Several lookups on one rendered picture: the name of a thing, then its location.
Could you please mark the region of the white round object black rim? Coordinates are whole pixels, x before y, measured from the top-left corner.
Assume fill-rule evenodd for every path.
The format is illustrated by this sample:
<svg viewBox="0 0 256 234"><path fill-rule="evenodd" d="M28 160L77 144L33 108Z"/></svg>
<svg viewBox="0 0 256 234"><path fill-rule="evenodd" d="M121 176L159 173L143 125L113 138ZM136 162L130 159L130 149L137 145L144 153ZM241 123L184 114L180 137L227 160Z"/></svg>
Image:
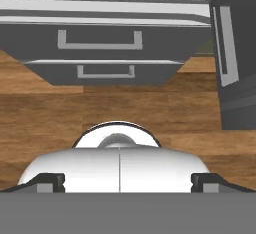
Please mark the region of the white round object black rim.
<svg viewBox="0 0 256 234"><path fill-rule="evenodd" d="M188 193L191 175L207 171L198 156L163 148L136 124L111 121L90 128L69 149L38 156L19 182L62 173L68 193Z"/></svg>

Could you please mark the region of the small dark grey drawer front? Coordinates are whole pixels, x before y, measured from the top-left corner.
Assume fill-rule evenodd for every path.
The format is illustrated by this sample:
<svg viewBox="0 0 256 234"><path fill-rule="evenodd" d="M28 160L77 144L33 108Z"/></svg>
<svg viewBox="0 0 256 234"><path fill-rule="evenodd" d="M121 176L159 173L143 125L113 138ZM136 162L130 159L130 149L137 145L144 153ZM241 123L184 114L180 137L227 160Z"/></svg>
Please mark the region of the small dark grey drawer front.
<svg viewBox="0 0 256 234"><path fill-rule="evenodd" d="M162 85L183 65L171 60L35 60L24 65L56 86L108 86L108 85ZM125 74L130 65L135 66L134 78L79 79L77 66L83 65L89 74Z"/></svg>

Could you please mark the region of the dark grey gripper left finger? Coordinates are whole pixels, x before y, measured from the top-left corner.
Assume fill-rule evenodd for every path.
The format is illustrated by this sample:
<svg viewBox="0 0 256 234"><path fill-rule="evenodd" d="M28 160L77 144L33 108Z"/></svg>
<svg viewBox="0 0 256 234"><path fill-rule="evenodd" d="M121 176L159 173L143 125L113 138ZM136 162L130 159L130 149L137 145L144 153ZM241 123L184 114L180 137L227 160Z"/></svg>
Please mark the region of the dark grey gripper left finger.
<svg viewBox="0 0 256 234"><path fill-rule="evenodd" d="M64 193L65 175L63 173L40 173L24 184L7 189L18 193Z"/></svg>

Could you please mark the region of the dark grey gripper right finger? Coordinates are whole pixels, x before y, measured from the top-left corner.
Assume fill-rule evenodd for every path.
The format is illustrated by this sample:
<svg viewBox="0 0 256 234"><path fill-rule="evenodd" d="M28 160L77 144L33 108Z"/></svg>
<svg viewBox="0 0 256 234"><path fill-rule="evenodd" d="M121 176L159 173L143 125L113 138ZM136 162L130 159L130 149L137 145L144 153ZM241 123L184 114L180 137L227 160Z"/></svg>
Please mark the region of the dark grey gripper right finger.
<svg viewBox="0 0 256 234"><path fill-rule="evenodd" d="M191 192L197 193L252 192L252 189L226 181L217 173L193 173L191 183Z"/></svg>

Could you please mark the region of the dark grey fridge door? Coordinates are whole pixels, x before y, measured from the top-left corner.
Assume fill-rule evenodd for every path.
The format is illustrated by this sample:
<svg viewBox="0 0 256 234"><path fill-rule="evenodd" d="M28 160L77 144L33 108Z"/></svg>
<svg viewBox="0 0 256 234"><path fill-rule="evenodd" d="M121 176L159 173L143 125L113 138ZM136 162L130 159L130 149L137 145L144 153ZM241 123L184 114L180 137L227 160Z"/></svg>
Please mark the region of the dark grey fridge door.
<svg viewBox="0 0 256 234"><path fill-rule="evenodd" d="M231 8L239 80L221 85L221 6ZM256 0L210 0L217 88L224 130L256 130Z"/></svg>

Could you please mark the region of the large dark grey drawer front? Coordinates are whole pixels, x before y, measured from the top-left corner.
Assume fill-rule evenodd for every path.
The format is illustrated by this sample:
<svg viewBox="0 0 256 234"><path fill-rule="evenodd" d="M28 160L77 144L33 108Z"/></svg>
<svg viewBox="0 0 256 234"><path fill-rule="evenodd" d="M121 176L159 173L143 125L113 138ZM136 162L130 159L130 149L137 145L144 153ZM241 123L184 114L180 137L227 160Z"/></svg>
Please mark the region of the large dark grey drawer front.
<svg viewBox="0 0 256 234"><path fill-rule="evenodd" d="M131 44L141 31L142 50L65 50L57 47L59 30L68 43ZM211 34L203 26L110 26L0 24L0 50L19 61L34 60L172 60L189 59Z"/></svg>

